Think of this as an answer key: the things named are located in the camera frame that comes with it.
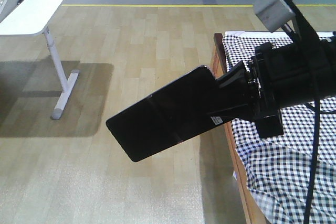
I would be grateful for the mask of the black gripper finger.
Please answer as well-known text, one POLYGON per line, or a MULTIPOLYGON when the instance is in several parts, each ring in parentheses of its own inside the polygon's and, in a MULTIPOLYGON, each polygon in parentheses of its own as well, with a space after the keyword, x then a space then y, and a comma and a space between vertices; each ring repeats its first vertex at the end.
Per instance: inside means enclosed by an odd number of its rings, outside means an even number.
POLYGON ((216 95, 246 95, 248 88, 246 73, 243 61, 234 65, 229 72, 217 79, 216 95))
POLYGON ((253 108, 247 103, 230 103, 225 101, 213 102, 207 107, 207 116, 221 118, 223 122, 233 119, 251 121, 254 117, 253 108))

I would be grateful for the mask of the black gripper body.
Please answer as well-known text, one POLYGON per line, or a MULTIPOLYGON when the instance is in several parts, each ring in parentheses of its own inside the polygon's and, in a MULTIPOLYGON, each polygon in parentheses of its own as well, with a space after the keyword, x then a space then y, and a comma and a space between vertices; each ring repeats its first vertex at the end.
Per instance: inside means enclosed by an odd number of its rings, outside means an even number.
POLYGON ((255 47, 248 63, 259 82, 259 108, 255 126, 260 138, 284 134, 280 110, 314 100, 311 73, 295 44, 273 48, 270 42, 255 47))

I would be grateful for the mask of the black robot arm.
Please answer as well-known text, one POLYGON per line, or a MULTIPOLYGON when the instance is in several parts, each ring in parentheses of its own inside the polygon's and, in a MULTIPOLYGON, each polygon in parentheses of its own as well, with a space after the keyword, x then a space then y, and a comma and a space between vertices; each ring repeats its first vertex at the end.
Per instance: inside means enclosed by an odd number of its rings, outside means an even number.
POLYGON ((284 134, 281 109, 334 95, 334 36, 276 48, 267 41, 218 79, 208 113, 253 122, 259 137, 268 138, 284 134))

